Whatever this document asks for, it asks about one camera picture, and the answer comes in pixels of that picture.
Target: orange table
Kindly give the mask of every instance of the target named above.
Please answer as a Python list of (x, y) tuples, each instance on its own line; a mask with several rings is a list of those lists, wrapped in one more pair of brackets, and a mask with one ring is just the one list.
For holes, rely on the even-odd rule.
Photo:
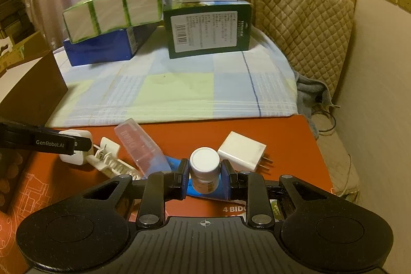
[[(273, 160), (273, 164), (268, 173), (262, 173), (265, 179), (278, 180), (280, 175), (290, 174), (326, 191), (332, 188), (308, 123), (300, 115), (147, 124), (143, 128), (164, 154), (178, 159), (189, 158), (199, 147), (217, 150), (227, 135), (235, 131), (267, 145), (266, 156)], [(96, 144), (103, 136), (118, 142), (112, 126), (83, 129), (93, 134)], [(123, 148), (119, 158), (133, 164)], [(26, 269), (14, 240), (17, 226), (26, 216), (104, 180), (106, 177), (91, 165), (76, 167), (61, 162), (58, 155), (34, 153), (23, 173), (9, 215), (0, 213), (0, 270), (21, 274)], [(188, 197), (184, 201), (167, 202), (166, 210), (170, 215), (217, 216), (213, 215), (215, 202)]]

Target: green and white package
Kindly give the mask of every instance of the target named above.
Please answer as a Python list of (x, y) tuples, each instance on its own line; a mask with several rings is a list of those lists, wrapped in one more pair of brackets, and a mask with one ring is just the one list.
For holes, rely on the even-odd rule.
[(171, 59), (249, 50), (251, 5), (166, 0), (164, 26)]
[(158, 22), (162, 0), (81, 0), (63, 12), (71, 43), (130, 26)]

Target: bottle label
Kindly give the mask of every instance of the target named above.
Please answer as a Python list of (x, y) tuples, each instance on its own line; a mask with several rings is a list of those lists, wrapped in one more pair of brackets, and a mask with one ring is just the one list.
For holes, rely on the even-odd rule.
[(215, 182), (202, 183), (197, 182), (194, 179), (191, 179), (191, 181), (193, 183), (193, 188), (201, 194), (208, 194), (215, 191)]

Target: white charger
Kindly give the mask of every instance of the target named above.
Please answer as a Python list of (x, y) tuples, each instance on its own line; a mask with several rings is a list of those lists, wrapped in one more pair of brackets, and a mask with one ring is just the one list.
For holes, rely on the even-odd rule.
[(221, 159), (228, 159), (236, 171), (255, 172), (264, 157), (266, 145), (232, 131), (218, 149)]
[[(59, 134), (66, 134), (66, 135), (73, 135), (78, 137), (86, 137), (91, 140), (93, 143), (93, 136), (91, 135), (90, 131), (87, 130), (80, 130), (80, 129), (67, 129), (60, 131)], [(84, 165), (87, 163), (87, 156), (94, 155), (93, 145), (91, 146), (89, 151), (74, 151), (74, 155), (59, 155), (60, 159), (69, 164), (74, 165)]]

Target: white medicine bottle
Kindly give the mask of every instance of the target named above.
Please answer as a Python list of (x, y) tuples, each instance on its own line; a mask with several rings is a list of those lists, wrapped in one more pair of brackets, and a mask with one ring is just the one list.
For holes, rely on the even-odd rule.
[(219, 184), (220, 170), (220, 157), (215, 150), (203, 147), (191, 154), (190, 176), (193, 188), (197, 192), (214, 192)]

